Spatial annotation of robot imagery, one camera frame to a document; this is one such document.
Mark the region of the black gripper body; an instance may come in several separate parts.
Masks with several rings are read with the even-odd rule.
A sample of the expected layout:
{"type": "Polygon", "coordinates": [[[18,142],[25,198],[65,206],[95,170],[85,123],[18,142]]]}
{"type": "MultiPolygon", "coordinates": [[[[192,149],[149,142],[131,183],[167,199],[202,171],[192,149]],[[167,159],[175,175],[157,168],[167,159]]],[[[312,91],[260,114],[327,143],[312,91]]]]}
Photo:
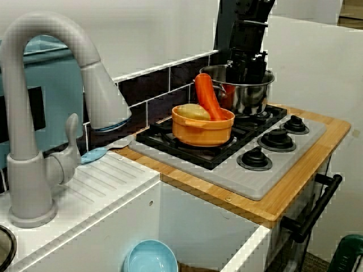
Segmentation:
{"type": "Polygon", "coordinates": [[[227,59],[227,67],[235,70],[244,71],[265,71],[267,63],[265,58],[266,51],[253,53],[242,51],[240,49],[232,48],[230,50],[230,57],[227,59]]]}

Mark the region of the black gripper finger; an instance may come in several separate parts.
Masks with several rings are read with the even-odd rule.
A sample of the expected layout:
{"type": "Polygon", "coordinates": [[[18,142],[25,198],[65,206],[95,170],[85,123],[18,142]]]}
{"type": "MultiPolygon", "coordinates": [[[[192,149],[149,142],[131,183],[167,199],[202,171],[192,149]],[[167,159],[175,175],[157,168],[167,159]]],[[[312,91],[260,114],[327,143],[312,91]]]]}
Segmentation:
{"type": "Polygon", "coordinates": [[[265,67],[251,67],[249,69],[250,82],[262,82],[265,74],[265,67]]]}
{"type": "Polygon", "coordinates": [[[227,82],[246,82],[247,69],[226,69],[226,81],[227,82]]]}

